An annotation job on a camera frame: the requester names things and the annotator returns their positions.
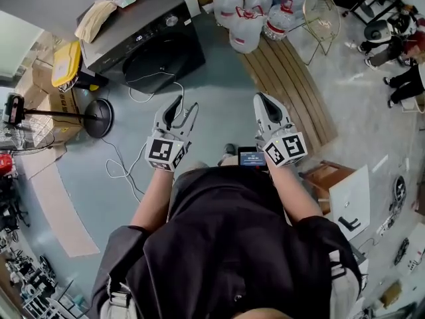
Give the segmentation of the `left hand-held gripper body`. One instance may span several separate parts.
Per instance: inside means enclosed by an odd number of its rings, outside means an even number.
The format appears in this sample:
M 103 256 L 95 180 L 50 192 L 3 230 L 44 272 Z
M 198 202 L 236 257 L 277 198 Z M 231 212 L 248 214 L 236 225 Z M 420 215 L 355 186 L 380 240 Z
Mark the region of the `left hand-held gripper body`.
M 188 137 L 178 137 L 162 129 L 154 129 L 147 138 L 145 160 L 154 169 L 174 172 L 189 151 Z

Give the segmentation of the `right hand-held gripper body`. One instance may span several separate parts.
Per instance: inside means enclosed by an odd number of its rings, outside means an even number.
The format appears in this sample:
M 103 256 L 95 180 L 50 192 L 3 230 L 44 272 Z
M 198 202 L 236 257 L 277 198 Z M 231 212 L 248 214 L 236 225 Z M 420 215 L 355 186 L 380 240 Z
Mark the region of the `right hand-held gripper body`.
M 296 130 L 294 123 L 276 130 L 258 130 L 255 140 L 258 148 L 275 167 L 295 164 L 307 155 L 303 134 Z

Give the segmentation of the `black washing machine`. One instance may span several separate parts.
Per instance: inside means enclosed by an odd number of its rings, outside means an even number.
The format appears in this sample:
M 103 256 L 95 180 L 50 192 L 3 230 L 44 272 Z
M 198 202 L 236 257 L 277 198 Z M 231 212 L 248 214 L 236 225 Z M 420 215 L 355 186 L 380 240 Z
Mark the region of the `black washing machine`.
M 184 0 L 136 0 L 118 7 L 91 43 L 81 41 L 86 68 L 152 94 L 190 74 L 205 57 Z

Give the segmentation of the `person's left forearm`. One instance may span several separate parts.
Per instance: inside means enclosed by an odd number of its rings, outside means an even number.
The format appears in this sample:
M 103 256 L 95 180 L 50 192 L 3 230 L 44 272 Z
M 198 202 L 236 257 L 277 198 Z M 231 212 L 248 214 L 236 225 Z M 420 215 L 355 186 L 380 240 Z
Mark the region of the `person's left forearm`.
M 166 223 L 174 173 L 156 169 L 130 225 L 150 233 Z

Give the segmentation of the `brown wooden plank platform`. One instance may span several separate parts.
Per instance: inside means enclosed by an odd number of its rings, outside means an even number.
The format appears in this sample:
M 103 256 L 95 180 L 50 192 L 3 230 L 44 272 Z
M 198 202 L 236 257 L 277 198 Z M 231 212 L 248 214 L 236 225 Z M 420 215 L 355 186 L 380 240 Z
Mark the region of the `brown wooden plank platform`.
M 337 137 L 337 130 L 307 66 L 289 40 L 261 36 L 258 48 L 237 54 L 260 92 L 280 101 L 303 133 L 310 156 Z

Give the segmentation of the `small black screen device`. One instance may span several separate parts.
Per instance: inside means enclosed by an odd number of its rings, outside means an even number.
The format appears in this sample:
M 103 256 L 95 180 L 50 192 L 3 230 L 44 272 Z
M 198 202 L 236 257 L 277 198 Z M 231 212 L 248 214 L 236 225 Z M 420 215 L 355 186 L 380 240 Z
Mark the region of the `small black screen device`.
M 237 152 L 239 166 L 249 167 L 258 171 L 268 170 L 264 152 L 259 151 L 256 146 L 238 147 Z

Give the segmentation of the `white wooden cabinet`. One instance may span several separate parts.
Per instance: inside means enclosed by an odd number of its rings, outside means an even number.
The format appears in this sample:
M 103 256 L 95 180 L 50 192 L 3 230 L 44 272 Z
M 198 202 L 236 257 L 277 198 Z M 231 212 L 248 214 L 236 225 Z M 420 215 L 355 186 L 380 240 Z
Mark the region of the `white wooden cabinet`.
M 323 215 L 339 226 L 347 240 L 352 240 L 369 226 L 371 201 L 367 165 L 353 169 L 321 161 L 302 173 L 302 177 L 311 186 Z M 358 218 L 361 226 L 350 232 L 338 222 L 339 217 L 348 221 Z

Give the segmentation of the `ribbed clear water bottle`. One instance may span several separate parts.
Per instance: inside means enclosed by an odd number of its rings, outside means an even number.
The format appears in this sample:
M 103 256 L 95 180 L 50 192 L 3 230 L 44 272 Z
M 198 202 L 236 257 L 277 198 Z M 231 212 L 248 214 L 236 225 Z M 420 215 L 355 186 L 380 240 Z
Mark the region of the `ribbed clear water bottle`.
M 295 20 L 293 0 L 281 0 L 270 8 L 263 26 L 263 34 L 273 41 L 281 41 L 292 29 Z

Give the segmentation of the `printed cardboard box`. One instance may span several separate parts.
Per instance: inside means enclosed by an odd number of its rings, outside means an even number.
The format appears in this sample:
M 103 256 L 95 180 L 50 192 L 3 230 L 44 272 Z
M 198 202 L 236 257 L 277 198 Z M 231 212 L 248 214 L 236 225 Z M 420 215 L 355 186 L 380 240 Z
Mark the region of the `printed cardboard box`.
M 47 94 L 37 107 L 37 110 L 79 113 L 73 92 L 55 92 Z M 71 140 L 81 129 L 82 120 L 69 116 L 32 115 L 29 120 L 33 123 L 34 140 L 37 147 L 52 145 L 60 146 Z

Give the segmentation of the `black bin with yellow lid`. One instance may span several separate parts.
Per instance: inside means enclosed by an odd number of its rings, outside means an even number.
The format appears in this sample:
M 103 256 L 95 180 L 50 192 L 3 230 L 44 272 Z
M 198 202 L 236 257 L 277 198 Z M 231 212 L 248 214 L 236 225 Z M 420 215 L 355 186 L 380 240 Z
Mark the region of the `black bin with yellow lid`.
M 61 92 L 73 88 L 96 91 L 105 87 L 109 80 L 96 73 L 87 73 L 83 65 L 79 41 L 64 45 L 54 53 L 51 83 Z

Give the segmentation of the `person's black shirt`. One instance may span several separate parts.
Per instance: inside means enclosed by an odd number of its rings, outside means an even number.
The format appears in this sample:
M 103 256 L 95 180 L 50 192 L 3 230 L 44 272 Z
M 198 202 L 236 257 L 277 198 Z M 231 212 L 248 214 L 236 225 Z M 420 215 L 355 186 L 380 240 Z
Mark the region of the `person's black shirt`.
M 291 224 L 270 172 L 240 166 L 173 178 L 166 223 L 108 240 L 90 319 L 347 319 L 361 293 L 334 222 Z

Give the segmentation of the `flat cardboard floor sheet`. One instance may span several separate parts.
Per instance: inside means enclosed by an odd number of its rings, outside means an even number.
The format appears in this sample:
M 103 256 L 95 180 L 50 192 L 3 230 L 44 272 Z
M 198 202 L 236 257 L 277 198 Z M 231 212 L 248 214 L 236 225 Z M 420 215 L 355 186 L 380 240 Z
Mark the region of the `flat cardboard floor sheet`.
M 57 168 L 57 161 L 65 153 L 65 146 L 55 146 L 22 156 L 25 176 L 66 254 L 70 258 L 96 255 L 100 250 L 78 216 Z

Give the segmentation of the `beige folded cloth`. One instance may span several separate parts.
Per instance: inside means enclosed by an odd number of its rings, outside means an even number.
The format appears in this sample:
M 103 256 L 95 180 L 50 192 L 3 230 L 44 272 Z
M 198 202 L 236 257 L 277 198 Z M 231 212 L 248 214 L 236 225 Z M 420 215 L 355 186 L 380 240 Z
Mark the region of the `beige folded cloth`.
M 77 26 L 75 36 L 86 43 L 91 43 L 99 33 L 101 26 L 116 9 L 117 5 L 113 1 L 95 1 Z

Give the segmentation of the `black spoked wheel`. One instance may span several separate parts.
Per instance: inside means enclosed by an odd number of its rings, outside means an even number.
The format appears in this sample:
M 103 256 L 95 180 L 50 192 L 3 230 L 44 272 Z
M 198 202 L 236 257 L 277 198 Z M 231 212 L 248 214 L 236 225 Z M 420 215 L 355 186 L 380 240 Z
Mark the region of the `black spoked wheel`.
M 392 185 L 392 203 L 389 211 L 400 213 L 406 199 L 406 183 L 403 176 L 399 175 Z

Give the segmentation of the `black office chair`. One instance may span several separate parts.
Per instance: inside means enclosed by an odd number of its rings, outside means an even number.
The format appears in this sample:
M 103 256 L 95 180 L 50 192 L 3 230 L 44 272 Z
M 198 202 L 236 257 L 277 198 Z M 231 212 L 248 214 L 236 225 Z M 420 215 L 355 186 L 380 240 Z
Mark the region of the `black office chair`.
M 19 222 L 26 227 L 31 226 L 25 219 L 26 215 L 28 212 L 20 208 L 20 197 L 14 187 L 13 178 L 10 175 L 0 177 L 0 232 L 5 232 L 9 239 L 17 243 Z

